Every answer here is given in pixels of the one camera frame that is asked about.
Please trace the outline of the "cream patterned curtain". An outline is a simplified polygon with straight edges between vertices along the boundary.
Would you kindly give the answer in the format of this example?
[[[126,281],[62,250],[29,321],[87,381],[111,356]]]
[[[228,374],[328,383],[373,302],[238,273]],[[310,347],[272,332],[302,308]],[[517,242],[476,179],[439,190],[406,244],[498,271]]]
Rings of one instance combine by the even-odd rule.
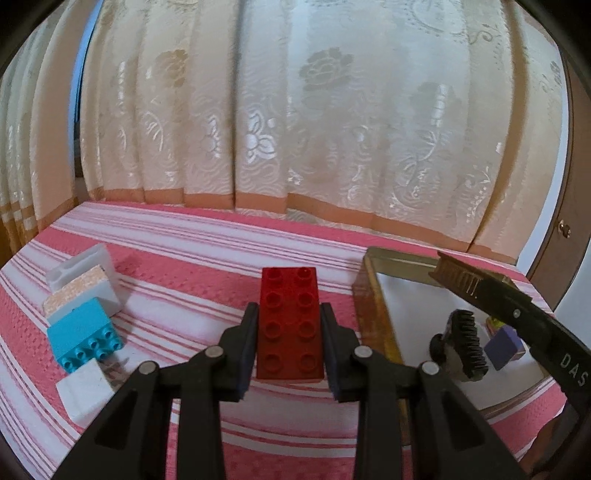
[[[19,250],[82,180],[512,263],[563,80],[514,1],[67,1],[1,78],[1,230]]]

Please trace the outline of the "brass door knob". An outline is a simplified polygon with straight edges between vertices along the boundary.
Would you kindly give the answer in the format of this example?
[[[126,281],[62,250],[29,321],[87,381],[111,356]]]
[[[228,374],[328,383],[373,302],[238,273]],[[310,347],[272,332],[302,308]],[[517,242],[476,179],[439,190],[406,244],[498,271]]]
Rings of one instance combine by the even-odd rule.
[[[564,220],[558,222],[557,229],[564,238],[569,239],[571,237],[571,227]]]

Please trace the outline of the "lime green block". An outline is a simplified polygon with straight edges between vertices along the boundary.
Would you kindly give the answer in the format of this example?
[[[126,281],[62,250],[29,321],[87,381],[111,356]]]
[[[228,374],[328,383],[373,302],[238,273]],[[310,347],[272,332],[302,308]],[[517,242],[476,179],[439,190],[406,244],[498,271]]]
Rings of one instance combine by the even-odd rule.
[[[491,331],[496,332],[504,326],[505,326],[504,322],[502,322],[494,317],[488,317],[486,319],[486,327]]]

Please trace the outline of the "floral beige white box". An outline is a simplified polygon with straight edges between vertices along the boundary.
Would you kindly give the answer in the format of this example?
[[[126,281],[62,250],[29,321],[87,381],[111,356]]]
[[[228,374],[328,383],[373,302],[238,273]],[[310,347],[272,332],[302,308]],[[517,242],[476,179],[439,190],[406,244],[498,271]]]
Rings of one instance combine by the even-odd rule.
[[[47,322],[53,325],[92,299],[99,301],[108,317],[122,309],[117,290],[100,265],[92,267],[52,293],[42,304],[43,312]]]

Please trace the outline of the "red striped tablecloth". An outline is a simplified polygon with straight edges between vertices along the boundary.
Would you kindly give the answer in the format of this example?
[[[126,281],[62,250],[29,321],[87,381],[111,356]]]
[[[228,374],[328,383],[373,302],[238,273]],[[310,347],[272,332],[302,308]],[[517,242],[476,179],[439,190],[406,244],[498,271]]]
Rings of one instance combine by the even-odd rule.
[[[46,336],[46,273],[96,244],[107,247],[127,297],[114,323],[124,348],[112,380],[145,360],[163,366],[214,344],[259,298],[270,266],[311,266],[339,323],[356,326],[352,287],[372,246],[435,256],[433,247],[368,233],[172,206],[87,202],[43,230],[1,271],[1,432],[27,477],[50,478],[80,429],[56,389],[64,377]],[[324,383],[253,382],[221,409],[231,479],[349,479],[353,404]]]

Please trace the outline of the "cyan building brick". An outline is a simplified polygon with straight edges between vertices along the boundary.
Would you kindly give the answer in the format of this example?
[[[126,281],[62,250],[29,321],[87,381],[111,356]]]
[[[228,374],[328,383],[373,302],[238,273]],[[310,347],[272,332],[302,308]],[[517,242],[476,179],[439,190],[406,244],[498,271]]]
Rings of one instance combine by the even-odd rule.
[[[124,346],[96,298],[51,325],[47,336],[54,359],[68,374],[90,360],[102,362]]]

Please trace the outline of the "gold metal tray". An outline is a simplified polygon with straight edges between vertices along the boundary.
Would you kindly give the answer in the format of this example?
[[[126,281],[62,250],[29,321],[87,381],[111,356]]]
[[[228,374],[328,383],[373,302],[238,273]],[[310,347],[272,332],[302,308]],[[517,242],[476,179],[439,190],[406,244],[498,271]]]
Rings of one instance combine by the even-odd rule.
[[[353,283],[353,303],[363,343],[395,363],[416,367],[430,359],[429,344],[456,309],[474,313],[480,343],[491,335],[487,314],[441,287],[430,273],[433,257],[370,247]],[[491,423],[509,428],[509,439],[529,442],[557,415],[565,397],[529,353],[477,382],[456,385]]]

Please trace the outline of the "brown wooden door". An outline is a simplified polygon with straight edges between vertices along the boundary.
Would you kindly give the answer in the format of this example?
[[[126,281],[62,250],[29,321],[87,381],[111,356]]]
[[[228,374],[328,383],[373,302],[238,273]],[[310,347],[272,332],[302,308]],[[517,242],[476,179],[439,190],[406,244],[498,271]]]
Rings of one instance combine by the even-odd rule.
[[[568,137],[565,174],[550,226],[528,279],[551,309],[572,286],[590,240],[590,97],[574,67],[564,63],[568,99]],[[571,227],[564,238],[560,220]]]

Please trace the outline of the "black toothed gear toy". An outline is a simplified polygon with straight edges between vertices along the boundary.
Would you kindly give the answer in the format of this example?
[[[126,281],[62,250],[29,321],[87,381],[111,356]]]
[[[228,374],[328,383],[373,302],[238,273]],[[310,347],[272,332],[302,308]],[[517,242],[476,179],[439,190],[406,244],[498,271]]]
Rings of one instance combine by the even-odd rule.
[[[470,310],[457,309],[450,314],[444,332],[432,337],[429,353],[452,379],[460,382],[478,382],[489,370]]]

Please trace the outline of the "white foam block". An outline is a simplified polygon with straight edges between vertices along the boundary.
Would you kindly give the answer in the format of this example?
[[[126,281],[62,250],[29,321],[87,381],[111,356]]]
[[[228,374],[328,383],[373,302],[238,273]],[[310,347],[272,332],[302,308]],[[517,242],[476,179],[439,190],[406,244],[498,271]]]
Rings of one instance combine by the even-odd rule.
[[[81,428],[90,425],[116,391],[95,359],[60,380],[56,389],[69,419]]]

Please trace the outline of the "red building brick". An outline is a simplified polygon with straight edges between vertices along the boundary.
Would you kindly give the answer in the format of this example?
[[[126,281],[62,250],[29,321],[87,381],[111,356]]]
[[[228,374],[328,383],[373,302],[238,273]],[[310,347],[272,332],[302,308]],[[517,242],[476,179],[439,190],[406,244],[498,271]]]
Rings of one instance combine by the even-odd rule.
[[[325,378],[320,300],[314,267],[266,267],[259,295],[256,378],[320,382]]]

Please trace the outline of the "dark blue block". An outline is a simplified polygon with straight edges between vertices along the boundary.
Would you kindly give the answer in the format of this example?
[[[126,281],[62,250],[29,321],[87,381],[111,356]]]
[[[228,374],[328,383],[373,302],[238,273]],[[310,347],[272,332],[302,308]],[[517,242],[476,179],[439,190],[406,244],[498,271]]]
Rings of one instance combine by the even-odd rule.
[[[506,325],[495,333],[485,345],[484,351],[493,367],[500,371],[510,362],[521,359],[526,348],[516,330]]]

